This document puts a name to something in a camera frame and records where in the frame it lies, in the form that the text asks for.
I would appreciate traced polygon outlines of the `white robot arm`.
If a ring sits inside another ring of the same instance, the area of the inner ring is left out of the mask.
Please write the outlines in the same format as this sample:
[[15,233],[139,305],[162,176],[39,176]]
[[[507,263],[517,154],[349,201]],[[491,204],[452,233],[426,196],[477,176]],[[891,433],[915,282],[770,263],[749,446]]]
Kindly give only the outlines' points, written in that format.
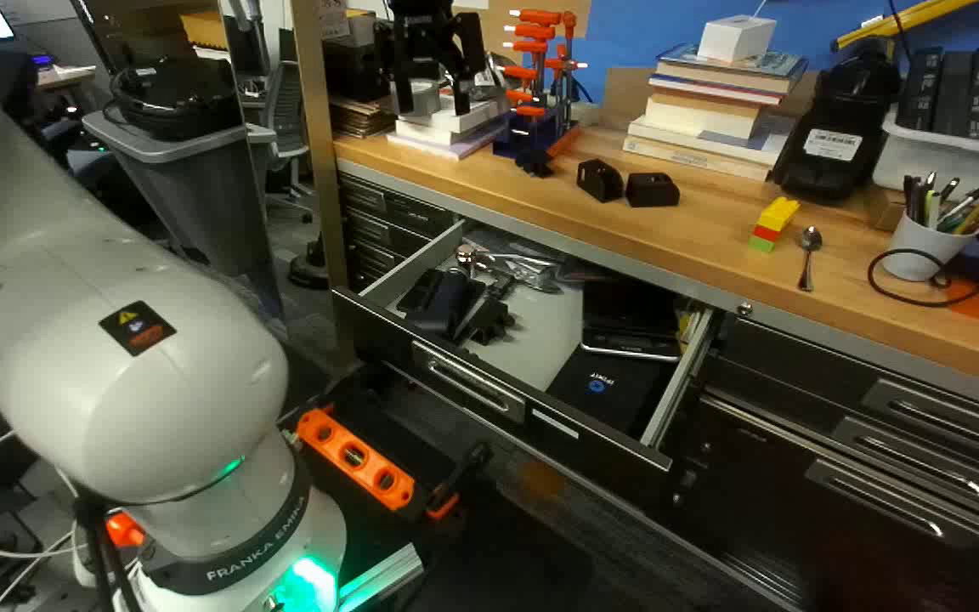
[[403,540],[349,574],[308,459],[355,433],[281,420],[289,356],[219,279],[109,213],[0,109],[0,420],[74,486],[109,612],[378,612]]

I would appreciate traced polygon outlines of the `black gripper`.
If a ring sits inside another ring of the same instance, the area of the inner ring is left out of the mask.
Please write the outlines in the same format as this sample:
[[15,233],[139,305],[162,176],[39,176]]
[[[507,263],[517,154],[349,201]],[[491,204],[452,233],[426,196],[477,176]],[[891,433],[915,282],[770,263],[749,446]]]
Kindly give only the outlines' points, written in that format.
[[487,47],[477,15],[454,15],[452,0],[389,0],[389,74],[396,112],[413,109],[411,67],[441,64],[452,77],[452,104],[468,112],[477,74],[487,67]]

